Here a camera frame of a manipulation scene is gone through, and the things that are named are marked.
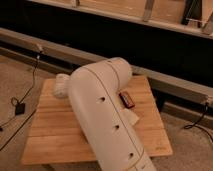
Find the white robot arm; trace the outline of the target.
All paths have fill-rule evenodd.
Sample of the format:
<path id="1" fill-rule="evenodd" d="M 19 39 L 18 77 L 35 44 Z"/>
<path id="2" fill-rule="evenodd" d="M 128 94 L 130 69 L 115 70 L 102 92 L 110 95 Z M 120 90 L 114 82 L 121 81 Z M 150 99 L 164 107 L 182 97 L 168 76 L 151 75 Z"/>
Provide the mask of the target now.
<path id="1" fill-rule="evenodd" d="M 131 78 L 130 64 L 119 57 L 56 76 L 53 94 L 69 100 L 102 171 L 156 171 L 120 103 Z"/>

